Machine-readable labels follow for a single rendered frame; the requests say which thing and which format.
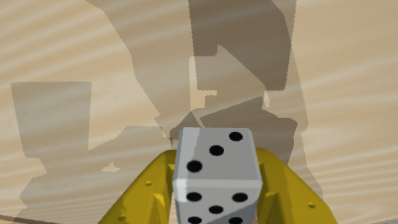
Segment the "grey die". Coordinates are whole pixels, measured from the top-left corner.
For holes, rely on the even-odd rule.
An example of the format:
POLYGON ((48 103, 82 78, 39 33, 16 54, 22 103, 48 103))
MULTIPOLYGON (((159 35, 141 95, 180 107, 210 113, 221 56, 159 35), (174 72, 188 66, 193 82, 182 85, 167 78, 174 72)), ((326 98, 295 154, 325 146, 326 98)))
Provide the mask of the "grey die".
POLYGON ((172 184, 179 224, 252 224, 263 184, 252 132, 183 127, 172 184))

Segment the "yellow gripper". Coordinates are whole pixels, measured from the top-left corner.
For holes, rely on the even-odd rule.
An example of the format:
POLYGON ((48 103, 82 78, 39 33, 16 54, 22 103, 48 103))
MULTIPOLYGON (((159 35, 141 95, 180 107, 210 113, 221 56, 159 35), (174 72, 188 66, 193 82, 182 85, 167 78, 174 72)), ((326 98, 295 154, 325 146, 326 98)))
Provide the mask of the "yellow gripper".
MULTIPOLYGON (((258 224, 338 224, 329 206, 282 160, 255 148, 262 178, 258 224)), ((177 150, 159 154, 98 224, 169 224, 177 150)))

